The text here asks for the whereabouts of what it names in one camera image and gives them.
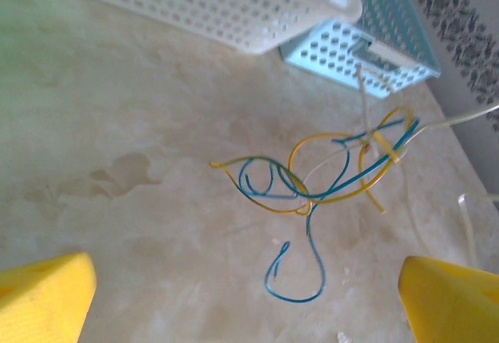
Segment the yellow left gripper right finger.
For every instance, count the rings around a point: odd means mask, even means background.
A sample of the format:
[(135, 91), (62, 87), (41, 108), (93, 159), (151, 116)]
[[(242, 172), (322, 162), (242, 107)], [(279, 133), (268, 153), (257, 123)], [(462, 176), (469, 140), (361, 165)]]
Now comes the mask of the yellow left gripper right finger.
[(496, 274), (409, 256), (398, 292), (417, 342), (498, 341)]

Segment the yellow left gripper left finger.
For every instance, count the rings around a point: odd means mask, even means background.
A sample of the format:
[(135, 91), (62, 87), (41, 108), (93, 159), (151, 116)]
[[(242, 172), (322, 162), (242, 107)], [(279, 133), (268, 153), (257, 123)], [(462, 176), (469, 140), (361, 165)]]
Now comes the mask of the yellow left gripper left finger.
[(77, 342), (96, 288), (87, 253), (1, 271), (1, 341)]

